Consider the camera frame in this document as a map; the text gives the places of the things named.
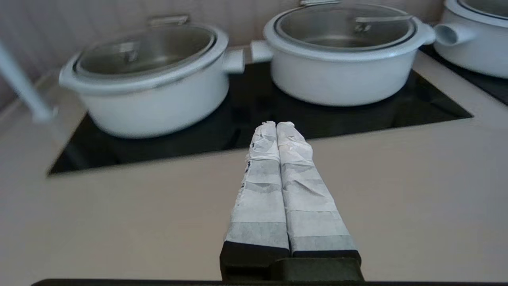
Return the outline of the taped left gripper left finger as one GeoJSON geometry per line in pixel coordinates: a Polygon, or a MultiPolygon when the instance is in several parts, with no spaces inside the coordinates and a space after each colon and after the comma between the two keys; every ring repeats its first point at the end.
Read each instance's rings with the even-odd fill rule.
{"type": "Polygon", "coordinates": [[[290,255],[276,123],[268,121],[249,144],[221,250],[222,279],[268,280],[270,266],[290,255]]]}

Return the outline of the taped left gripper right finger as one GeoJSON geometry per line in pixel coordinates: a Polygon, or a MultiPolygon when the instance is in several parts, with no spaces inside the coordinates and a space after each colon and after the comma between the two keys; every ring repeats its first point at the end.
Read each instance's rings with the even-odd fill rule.
{"type": "Polygon", "coordinates": [[[277,124],[277,144],[292,256],[360,263],[359,250],[314,164],[311,145],[292,122],[277,124]]]}

